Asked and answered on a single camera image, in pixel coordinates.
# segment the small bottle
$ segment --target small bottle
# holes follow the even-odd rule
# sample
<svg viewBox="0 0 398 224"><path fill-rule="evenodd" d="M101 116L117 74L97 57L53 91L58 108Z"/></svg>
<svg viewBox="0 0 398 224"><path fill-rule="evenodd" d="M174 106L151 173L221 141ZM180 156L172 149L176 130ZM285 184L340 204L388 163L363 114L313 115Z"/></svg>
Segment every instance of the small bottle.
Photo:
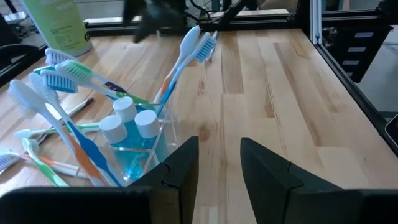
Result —
<svg viewBox="0 0 398 224"><path fill-rule="evenodd" d="M134 118L137 115L137 109L132 98L128 96L118 98L113 102L112 107L115 113L123 120L124 126L127 130L128 141L124 142L123 147L142 149L141 138L138 133L136 122L134 121Z"/></svg>
<svg viewBox="0 0 398 224"><path fill-rule="evenodd" d="M118 148L114 150L114 155L120 168L124 171L125 180L137 180L142 174L148 153L136 152L123 147L128 142L128 136L120 116L107 116L99 123L99 128L106 142L110 146Z"/></svg>
<svg viewBox="0 0 398 224"><path fill-rule="evenodd" d="M138 132L142 137L142 146L145 149L153 149L157 139L157 135L160 131L160 123L157 118L156 112L152 110L141 111L137 114L135 121ZM160 135L159 141L154 150L160 162L162 162L167 156L169 156L163 134Z"/></svg>

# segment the toothbrush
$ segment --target toothbrush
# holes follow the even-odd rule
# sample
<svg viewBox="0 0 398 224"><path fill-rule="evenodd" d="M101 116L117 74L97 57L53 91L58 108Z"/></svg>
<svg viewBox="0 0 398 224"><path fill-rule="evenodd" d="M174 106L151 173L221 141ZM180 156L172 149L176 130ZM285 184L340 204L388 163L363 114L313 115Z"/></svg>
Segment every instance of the toothbrush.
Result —
<svg viewBox="0 0 398 224"><path fill-rule="evenodd" d="M36 113L39 113L58 131L63 141L69 147L71 154L76 157L80 166L84 168L94 186L107 186L106 181L102 178L97 168L91 163L90 158L86 155L84 150L72 136L63 130L61 124L48 111L45 106L45 100L41 96L20 80L11 80L7 92L14 100L23 117L30 119L33 118Z"/></svg>
<svg viewBox="0 0 398 224"><path fill-rule="evenodd" d="M158 103L160 98L164 95L166 92L167 87L170 84L171 79L173 78L173 74L175 72L175 69L180 66L180 64L183 62L184 58L189 55L190 53L195 50L195 46L198 42L200 35L200 27L199 25L193 27L188 31L188 33L185 35L185 37L181 41L180 45L180 56L178 56L177 61L175 62L173 68L169 72L169 74L164 78L162 87L160 90L157 92L154 103Z"/></svg>
<svg viewBox="0 0 398 224"><path fill-rule="evenodd" d="M65 52L62 52L60 50L51 48L51 47L47 47L45 49L45 63L47 65L56 65L58 63L61 63L65 60L71 59L71 60L78 60L77 58L75 58L72 55L69 55Z"/></svg>
<svg viewBox="0 0 398 224"><path fill-rule="evenodd" d="M0 154L0 171L7 169L9 166L13 165L14 163L16 163L19 160L18 157L8 155L8 152L9 151L7 151L6 153Z"/></svg>
<svg viewBox="0 0 398 224"><path fill-rule="evenodd" d="M72 110L68 111L69 117L73 117L77 112L81 111L82 109L86 108L88 105L90 105L92 102L94 102L94 98L90 97L83 102L79 103L77 106L75 106ZM58 122L61 123L61 125L64 125L65 122L60 119ZM37 140L39 144L42 144L48 137L50 137L52 133L43 133Z"/></svg>
<svg viewBox="0 0 398 224"><path fill-rule="evenodd" d="M41 70L40 75L43 77L43 84L53 90L65 93L79 92L77 84L69 78L65 78L59 74L58 71L43 69Z"/></svg>
<svg viewBox="0 0 398 224"><path fill-rule="evenodd" d="M169 99L170 95L172 94L175 85L177 83L178 78L180 77L184 68L193 60L194 58L199 62L202 63L213 47L216 45L217 41L213 39L208 32L206 32L203 37L200 39L199 44L197 44L195 50L188 55L182 64L178 67L177 71L175 72L172 81L170 82L169 87L167 88L165 94L163 95L162 99L160 100L160 104L164 104ZM158 106L156 108L156 114L159 116L160 112L162 111L163 106Z"/></svg>
<svg viewBox="0 0 398 224"><path fill-rule="evenodd" d="M114 91L93 83L92 79L94 77L94 73L89 68L84 67L84 65L77 61L66 60L62 63L56 64L55 69L61 76L70 79L78 85L91 88L92 90L98 91L112 99L129 96L134 100L135 103L149 104L147 100L130 95L125 91Z"/></svg>
<svg viewBox="0 0 398 224"><path fill-rule="evenodd" d="M81 124L77 126L80 131L83 133L88 133L88 132L95 132L100 130L100 123L95 122L95 123L89 123L89 124ZM69 133L70 128L68 126L63 126ZM39 134L45 134L45 133L57 133L57 130L55 128L48 128L48 129L41 129L41 130L31 130L31 129L23 129L20 131L17 131L14 133L14 136L16 138L22 139L22 138L31 138Z"/></svg>
<svg viewBox="0 0 398 224"><path fill-rule="evenodd" d="M127 182L123 179L122 175L106 160L98 146L92 140L88 139L83 133L81 133L81 131L79 131L75 123L69 118L65 110L63 110L60 105L57 92L44 86L42 77L36 73L31 73L29 75L29 81L31 82L34 90L48 103L50 103L59 113L63 121L66 122L71 129L72 134L79 141L82 149L98 167L99 171L108 181L108 183L111 186L125 187Z"/></svg>
<svg viewBox="0 0 398 224"><path fill-rule="evenodd" d="M114 91L118 91L118 92L122 92L122 93L127 93L126 90L124 90L123 88L121 88L120 86L118 86L117 84L107 80L104 76L100 75L99 73L96 73L94 71L92 71L90 68L88 68L87 66L83 65L82 63L79 62L79 60L77 58L75 58L74 56L71 56L65 52L62 52L60 50L57 49L53 49L51 47L45 49L45 54L46 54L46 59L45 59L45 63L49 64L49 65L56 65L58 63L62 63L66 60L71 60L72 63L74 64L74 66L85 70L87 72L90 72L93 74L93 76L98 79L102 84L104 84L106 87L108 87L111 90Z"/></svg>
<svg viewBox="0 0 398 224"><path fill-rule="evenodd" d="M217 40L217 38L218 38L218 31L215 31L215 32L213 33L212 38L215 39L215 40ZM214 45L214 47L213 47L213 49L211 50L209 56L206 58L206 61L207 61L207 62L208 62L208 61L211 61L211 58L212 58L212 56L213 56L213 54L214 54L214 50L215 50L215 49L216 49L216 45Z"/></svg>
<svg viewBox="0 0 398 224"><path fill-rule="evenodd" d="M69 187L65 181L62 180L61 177L59 177L52 169L49 167L47 164L42 162L34 153L33 148L38 148L39 143L36 141L32 142L28 138L23 138L22 139L22 145L24 149L27 151L27 153L30 155L30 158L32 159L33 163L36 165L36 167L46 176L51 182L57 186L57 187Z"/></svg>
<svg viewBox="0 0 398 224"><path fill-rule="evenodd" d="M43 161L47 165L49 165L51 167L51 169L53 169L54 171L57 171L61 174L66 174L66 175L69 175L72 177L87 178L87 175L84 172L78 172L78 170L79 170L78 166L74 166L71 164L66 164L66 163L58 162L58 161L52 161L50 159L47 159L47 158L41 157L41 156L39 156L39 158L41 161ZM11 150L8 150L7 152L0 154L0 171L7 169L11 165L11 164L9 164L9 161L11 161L11 160L19 161L19 159L23 159L25 161L32 162L30 155L25 154L25 153L12 152Z"/></svg>

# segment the green toothbrush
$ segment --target green toothbrush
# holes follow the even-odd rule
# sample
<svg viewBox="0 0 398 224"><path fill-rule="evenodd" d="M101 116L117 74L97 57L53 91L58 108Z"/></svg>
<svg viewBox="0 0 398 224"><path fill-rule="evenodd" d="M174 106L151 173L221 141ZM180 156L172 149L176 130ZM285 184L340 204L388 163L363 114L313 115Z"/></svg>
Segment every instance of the green toothbrush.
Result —
<svg viewBox="0 0 398 224"><path fill-rule="evenodd" d="M70 72L76 77L93 77L99 80L102 84L104 84L106 87L108 87L110 90L115 91L115 94L117 98L122 98L124 96L128 96L134 100L134 103L141 103L143 105L147 105L151 109L154 110L154 107L150 105L150 102L139 98L137 96L133 96L129 94L126 90L118 86L117 84L109 81L106 79L104 76L100 75L99 73L96 73L92 71L90 68L88 68L86 65L83 65L82 63L76 61L76 60L66 60L65 62L62 63L62 68L65 69L66 71Z"/></svg>
<svg viewBox="0 0 398 224"><path fill-rule="evenodd" d="M65 181L61 179L50 166L42 162L34 153L34 148L39 146L39 143L36 140L23 138L22 145L27 153L30 155L32 162L36 165L36 167L49 179L51 182L57 187L69 187Z"/></svg>
<svg viewBox="0 0 398 224"><path fill-rule="evenodd" d="M65 128L70 133L70 129L68 126L65 125L65 126L63 126L63 128ZM100 130L100 123L95 122L95 123L81 124L81 125L78 125L78 128L80 129L80 131L82 131L84 133L95 132L95 131ZM57 133L57 131L55 130L55 128L48 128L48 129L41 129L41 130L23 129L23 130L15 132L14 136L19 139L32 138L36 135L40 135L43 133Z"/></svg>

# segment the wood grain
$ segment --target wood grain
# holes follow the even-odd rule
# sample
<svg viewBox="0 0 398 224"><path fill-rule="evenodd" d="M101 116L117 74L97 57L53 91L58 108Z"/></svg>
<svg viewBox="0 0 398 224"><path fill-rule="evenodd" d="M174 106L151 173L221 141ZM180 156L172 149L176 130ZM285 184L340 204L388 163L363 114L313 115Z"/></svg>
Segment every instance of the wood grain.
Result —
<svg viewBox="0 0 398 224"><path fill-rule="evenodd" d="M250 137L304 169L344 188L397 188L398 160L301 30L222 32L212 62L185 69L172 98L184 141L200 138L200 171L194 223L255 223L243 182L239 142ZM96 37L80 60L131 93L153 99L178 57L181 38ZM42 66L35 63L17 78ZM0 88L0 148L22 152L13 133L46 128L40 116L22 119ZM99 121L111 113L107 97L80 88L61 94L71 108L95 102L74 117ZM57 136L40 155L74 163ZM70 185L88 181L62 177ZM0 194L51 185L34 166L18 162L0 175Z"/></svg>

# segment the toothbrush head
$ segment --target toothbrush head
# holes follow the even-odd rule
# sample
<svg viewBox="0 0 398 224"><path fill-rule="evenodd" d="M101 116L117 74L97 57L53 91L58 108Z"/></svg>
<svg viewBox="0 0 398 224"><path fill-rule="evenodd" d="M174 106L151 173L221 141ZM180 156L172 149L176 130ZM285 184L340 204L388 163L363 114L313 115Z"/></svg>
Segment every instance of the toothbrush head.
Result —
<svg viewBox="0 0 398 224"><path fill-rule="evenodd" d="M36 139L23 138L22 146L24 147L25 151L28 148L31 148L33 152L37 152L40 149L39 142Z"/></svg>
<svg viewBox="0 0 398 224"><path fill-rule="evenodd" d="M77 93L77 84L67 77L61 76L59 72L43 69L40 72L43 84L53 90L64 93Z"/></svg>
<svg viewBox="0 0 398 224"><path fill-rule="evenodd" d="M182 39L181 45L180 45L181 55L187 56L188 54L193 52L193 50L195 50L195 46L198 42L199 35L200 35L199 25L192 27L187 32L187 34L185 34L185 37Z"/></svg>
<svg viewBox="0 0 398 224"><path fill-rule="evenodd" d="M10 149L6 149L5 152L0 153L0 171L7 169L9 166L16 163L19 158L10 153Z"/></svg>
<svg viewBox="0 0 398 224"><path fill-rule="evenodd" d="M36 73L29 74L29 81L32 84L35 92L39 94L43 99L47 100L49 103L59 103L57 92L45 86L43 84L43 78L40 75Z"/></svg>
<svg viewBox="0 0 398 224"><path fill-rule="evenodd" d="M90 69L83 69L81 64L78 66L78 62L73 60L66 60L62 63L59 63L55 66L57 72L66 78L76 82L79 85L86 85L87 83L91 83L91 79L93 78L93 73Z"/></svg>
<svg viewBox="0 0 398 224"><path fill-rule="evenodd" d="M196 60L199 63L204 62L216 44L217 40L212 38L211 35L206 32L205 35L203 35L203 37L200 39L199 44L193 52L195 54Z"/></svg>
<svg viewBox="0 0 398 224"><path fill-rule="evenodd" d="M45 63L47 65L56 65L68 59L77 60L75 57L68 55L67 53L62 52L60 50L53 49L51 47L45 49L45 55L46 55Z"/></svg>
<svg viewBox="0 0 398 224"><path fill-rule="evenodd" d="M26 119L32 119L43 108L46 109L45 100L20 80L11 80L7 93Z"/></svg>

